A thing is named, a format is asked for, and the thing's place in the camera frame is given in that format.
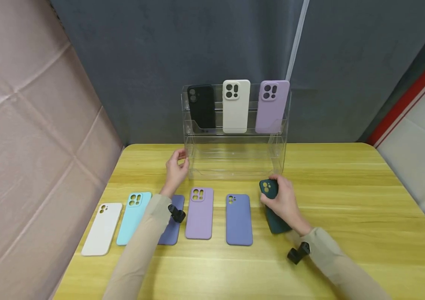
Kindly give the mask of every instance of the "clear acrylic shelf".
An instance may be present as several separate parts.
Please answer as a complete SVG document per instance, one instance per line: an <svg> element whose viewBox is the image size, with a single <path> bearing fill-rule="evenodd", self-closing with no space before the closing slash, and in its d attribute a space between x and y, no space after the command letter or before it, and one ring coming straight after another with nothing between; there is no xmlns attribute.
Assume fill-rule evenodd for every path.
<svg viewBox="0 0 425 300"><path fill-rule="evenodd" d="M245 133L223 131L222 85L215 89L215 128L200 128L191 119L188 87L181 95L184 145L190 159L189 178L193 180L261 180L269 174L281 174L284 168L291 92L281 120L275 120L275 130L256 130L259 84L251 85L247 129Z"/></svg>

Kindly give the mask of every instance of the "light blue phone case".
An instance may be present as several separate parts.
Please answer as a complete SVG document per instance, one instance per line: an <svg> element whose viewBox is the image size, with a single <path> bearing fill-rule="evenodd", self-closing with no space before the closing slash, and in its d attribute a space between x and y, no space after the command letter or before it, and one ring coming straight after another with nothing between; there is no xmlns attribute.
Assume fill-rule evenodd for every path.
<svg viewBox="0 0 425 300"><path fill-rule="evenodd" d="M134 192L129 195L125 204L124 216L121 222L120 233L117 235L116 244L125 246L136 231L146 206L152 195L150 192Z"/></svg>

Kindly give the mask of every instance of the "black clip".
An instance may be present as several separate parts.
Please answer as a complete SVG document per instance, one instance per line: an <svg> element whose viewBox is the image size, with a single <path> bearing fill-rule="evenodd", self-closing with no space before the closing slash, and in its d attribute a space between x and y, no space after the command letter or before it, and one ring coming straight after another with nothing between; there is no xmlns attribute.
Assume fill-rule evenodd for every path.
<svg viewBox="0 0 425 300"><path fill-rule="evenodd" d="M174 205L170 204L168 206L169 212L171 212L172 220L177 223L181 223L185 218L185 212L177 209Z"/></svg>
<svg viewBox="0 0 425 300"><path fill-rule="evenodd" d="M294 262L295 265L297 265L303 257L309 255L311 253L311 249L309 247L309 244L305 241L301 243L299 250L296 250L294 248L291 248L289 250L289 253L287 254L288 259L291 262Z"/></svg>

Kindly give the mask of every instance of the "phone case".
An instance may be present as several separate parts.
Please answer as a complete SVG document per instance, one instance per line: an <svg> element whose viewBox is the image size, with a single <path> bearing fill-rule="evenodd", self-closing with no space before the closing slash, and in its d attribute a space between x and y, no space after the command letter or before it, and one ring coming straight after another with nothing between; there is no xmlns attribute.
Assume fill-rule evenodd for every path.
<svg viewBox="0 0 425 300"><path fill-rule="evenodd" d="M225 80L222 87L222 130L225 133L245 133L248 130L251 83L247 79Z"/></svg>
<svg viewBox="0 0 425 300"><path fill-rule="evenodd" d="M136 231L151 197L152 195L150 192L138 192L129 195L125 205L120 233L117 235L118 238L116 239L117 245L127 245L134 231Z"/></svg>
<svg viewBox="0 0 425 300"><path fill-rule="evenodd" d="M266 179L259 181L261 193L265 194L269 199L274 199L279 192L279 184L277 180ZM291 231L291 227L281 219L272 209L266 206L266 219L269 225L269 230L273 234L287 233Z"/></svg>
<svg viewBox="0 0 425 300"><path fill-rule="evenodd" d="M226 196L226 243L229 245L253 245L253 224L248 195Z"/></svg>
<svg viewBox="0 0 425 300"><path fill-rule="evenodd" d="M101 256L109 252L116 224L120 219L121 203L103 203L92 223L86 242L81 250L83 256Z"/></svg>
<svg viewBox="0 0 425 300"><path fill-rule="evenodd" d="M209 240L213 235L213 189L193 187L185 224L188 239Z"/></svg>
<svg viewBox="0 0 425 300"><path fill-rule="evenodd" d="M182 210L184 208L184 196L183 195L174 195L172 196L172 205L177 209ZM180 234L181 224L175 222L171 217L169 219L169 224L166 227L166 230L162 233L159 238L158 245L175 245L178 242L178 236Z"/></svg>
<svg viewBox="0 0 425 300"><path fill-rule="evenodd" d="M216 128L215 94L212 85L192 85L187 88L191 119L203 132Z"/></svg>
<svg viewBox="0 0 425 300"><path fill-rule="evenodd" d="M259 89L256 132L279 133L288 101L289 81L265 80Z"/></svg>

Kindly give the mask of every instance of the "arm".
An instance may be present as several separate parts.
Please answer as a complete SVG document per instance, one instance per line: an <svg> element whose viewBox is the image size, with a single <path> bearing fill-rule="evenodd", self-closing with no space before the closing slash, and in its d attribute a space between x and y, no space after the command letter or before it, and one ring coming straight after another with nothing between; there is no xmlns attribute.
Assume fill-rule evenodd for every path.
<svg viewBox="0 0 425 300"><path fill-rule="evenodd" d="M383 288L346 256L322 228L314 228L301 240L309 244L314 264L348 299L390 299Z"/></svg>
<svg viewBox="0 0 425 300"><path fill-rule="evenodd" d="M279 184L275 199L261 195L261 202L282 218L302 241L309 244L310 257L320 271L348 298L354 300L390 299L381 286L355 264L322 228L313 228L301 215L291 181L272 175Z"/></svg>
<svg viewBox="0 0 425 300"><path fill-rule="evenodd" d="M185 159L178 165L178 160ZM168 210L176 189L187 176L189 161L185 150L177 150L166 163L166 183L158 195L154 195L144 212L141 222L127 243L111 279L103 300L133 300L138 297L159 238L168 226L171 212Z"/></svg>

